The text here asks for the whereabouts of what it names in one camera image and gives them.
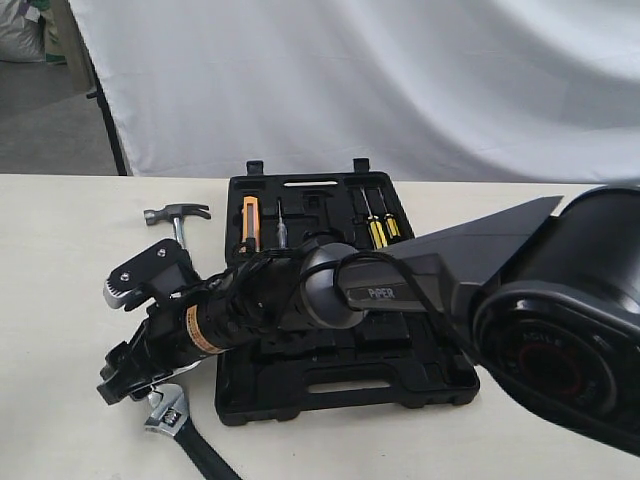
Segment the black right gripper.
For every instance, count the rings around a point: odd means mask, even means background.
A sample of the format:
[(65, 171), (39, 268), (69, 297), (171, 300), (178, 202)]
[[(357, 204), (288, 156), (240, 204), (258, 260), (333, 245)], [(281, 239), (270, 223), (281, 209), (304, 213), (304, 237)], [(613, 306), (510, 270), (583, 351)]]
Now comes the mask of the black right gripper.
[(154, 301), (132, 339), (116, 345), (105, 356), (102, 382), (97, 386), (104, 401), (144, 400), (153, 384), (203, 360), (205, 350), (196, 343), (202, 332), (198, 311), (197, 299)]

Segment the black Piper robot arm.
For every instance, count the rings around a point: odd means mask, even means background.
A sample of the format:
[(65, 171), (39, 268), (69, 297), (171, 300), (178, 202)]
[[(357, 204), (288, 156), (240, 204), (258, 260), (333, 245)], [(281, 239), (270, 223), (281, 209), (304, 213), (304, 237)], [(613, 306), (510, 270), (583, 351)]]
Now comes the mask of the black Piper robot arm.
[(105, 402), (257, 340), (417, 313), (531, 413), (638, 453), (637, 186), (540, 197), (375, 250), (325, 233), (265, 248), (258, 228), (206, 279), (172, 239), (111, 272), (108, 304), (148, 313), (106, 355)]

